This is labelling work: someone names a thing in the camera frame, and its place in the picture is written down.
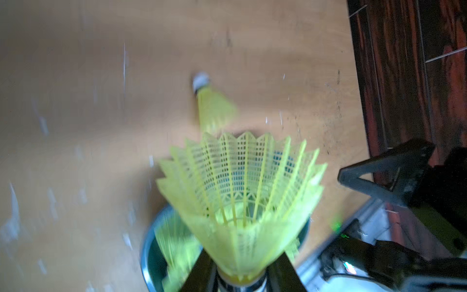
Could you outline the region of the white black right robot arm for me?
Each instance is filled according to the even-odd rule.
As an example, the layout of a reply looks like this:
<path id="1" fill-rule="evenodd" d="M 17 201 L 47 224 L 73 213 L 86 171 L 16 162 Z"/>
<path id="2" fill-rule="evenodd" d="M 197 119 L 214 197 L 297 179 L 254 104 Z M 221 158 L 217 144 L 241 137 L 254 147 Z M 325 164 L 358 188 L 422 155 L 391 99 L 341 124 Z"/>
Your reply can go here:
<path id="1" fill-rule="evenodd" d="M 435 145 L 411 139 L 374 158 L 342 168 L 338 182 L 408 208 L 452 253 L 426 260 L 391 241 L 366 243 L 356 235 L 359 221 L 320 255 L 322 278 L 338 275 L 335 260 L 366 273 L 365 279 L 393 292 L 464 292 L 467 289 L 467 150 L 451 150 L 443 165 L 430 166 Z"/>

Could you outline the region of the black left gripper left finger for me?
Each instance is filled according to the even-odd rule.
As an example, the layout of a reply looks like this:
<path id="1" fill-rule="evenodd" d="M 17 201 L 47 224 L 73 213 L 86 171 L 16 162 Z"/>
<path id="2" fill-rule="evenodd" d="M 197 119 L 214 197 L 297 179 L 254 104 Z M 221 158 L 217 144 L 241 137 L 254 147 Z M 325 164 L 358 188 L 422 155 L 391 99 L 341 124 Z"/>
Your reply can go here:
<path id="1" fill-rule="evenodd" d="M 203 249 L 180 292 L 217 292 L 217 266 Z"/>

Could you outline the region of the yellow shuttlecock twelve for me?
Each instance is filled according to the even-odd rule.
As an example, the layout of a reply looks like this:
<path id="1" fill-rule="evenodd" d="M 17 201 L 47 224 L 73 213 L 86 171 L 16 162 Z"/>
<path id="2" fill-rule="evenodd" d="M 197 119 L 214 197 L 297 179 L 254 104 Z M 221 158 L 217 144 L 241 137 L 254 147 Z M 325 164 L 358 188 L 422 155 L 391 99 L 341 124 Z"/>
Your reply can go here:
<path id="1" fill-rule="evenodd" d="M 212 86 L 208 74 L 195 74 L 192 89 L 197 99 L 199 127 L 202 133 L 216 135 L 236 117 L 237 107 Z"/>

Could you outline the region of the yellow shuttlecock ten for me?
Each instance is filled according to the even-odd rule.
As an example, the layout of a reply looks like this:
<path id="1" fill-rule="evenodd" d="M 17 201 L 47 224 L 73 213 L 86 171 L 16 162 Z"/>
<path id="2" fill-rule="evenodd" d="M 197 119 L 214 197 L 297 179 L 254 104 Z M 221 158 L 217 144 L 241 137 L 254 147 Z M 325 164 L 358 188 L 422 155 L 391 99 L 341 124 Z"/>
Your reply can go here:
<path id="1" fill-rule="evenodd" d="M 259 276 L 298 235 L 318 205 L 327 169 L 319 150 L 290 137 L 203 135 L 159 162 L 159 192 L 221 272 Z"/>

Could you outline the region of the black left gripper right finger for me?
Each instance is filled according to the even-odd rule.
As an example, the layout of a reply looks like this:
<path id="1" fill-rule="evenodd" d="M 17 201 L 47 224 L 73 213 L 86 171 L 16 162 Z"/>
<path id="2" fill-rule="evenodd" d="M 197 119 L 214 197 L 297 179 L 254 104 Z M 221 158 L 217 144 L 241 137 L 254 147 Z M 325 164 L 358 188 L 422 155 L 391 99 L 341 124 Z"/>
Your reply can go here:
<path id="1" fill-rule="evenodd" d="M 306 292 L 286 253 L 283 253 L 266 269 L 267 292 Z"/>

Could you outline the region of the yellow shuttlecock eight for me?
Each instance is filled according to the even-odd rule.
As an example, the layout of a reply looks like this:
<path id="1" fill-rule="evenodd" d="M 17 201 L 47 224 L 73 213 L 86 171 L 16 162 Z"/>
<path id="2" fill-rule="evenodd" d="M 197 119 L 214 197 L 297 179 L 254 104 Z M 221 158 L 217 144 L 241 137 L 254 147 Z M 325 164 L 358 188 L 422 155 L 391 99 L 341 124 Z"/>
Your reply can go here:
<path id="1" fill-rule="evenodd" d="M 162 287 L 166 292 L 178 292 L 201 253 L 201 244 L 175 212 L 163 216 L 154 234 L 167 263 Z"/>

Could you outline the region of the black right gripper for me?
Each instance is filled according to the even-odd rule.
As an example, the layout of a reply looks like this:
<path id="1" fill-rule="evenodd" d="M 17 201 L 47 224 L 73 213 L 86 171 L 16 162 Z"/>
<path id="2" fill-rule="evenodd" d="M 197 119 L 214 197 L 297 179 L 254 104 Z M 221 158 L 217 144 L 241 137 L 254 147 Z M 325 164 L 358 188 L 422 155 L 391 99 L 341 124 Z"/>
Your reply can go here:
<path id="1" fill-rule="evenodd" d="M 467 149 L 431 167 L 435 145 L 411 139 L 342 168 L 338 182 L 372 198 L 408 207 L 454 256 L 467 254 Z"/>

